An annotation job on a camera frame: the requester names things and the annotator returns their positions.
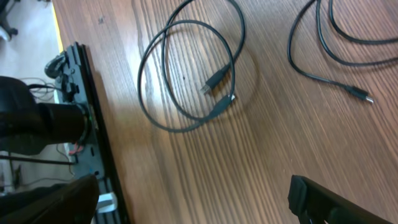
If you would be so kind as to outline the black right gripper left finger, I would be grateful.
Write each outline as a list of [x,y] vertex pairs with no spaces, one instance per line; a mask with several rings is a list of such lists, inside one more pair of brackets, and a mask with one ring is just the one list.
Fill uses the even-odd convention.
[[99,194],[96,177],[86,175],[69,184],[6,195],[1,197],[1,223],[90,223]]

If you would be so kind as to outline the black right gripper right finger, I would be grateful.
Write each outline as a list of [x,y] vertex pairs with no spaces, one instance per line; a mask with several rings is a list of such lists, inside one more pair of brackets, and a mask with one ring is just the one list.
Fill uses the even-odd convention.
[[290,211],[301,224],[390,224],[301,175],[291,177],[288,201]]

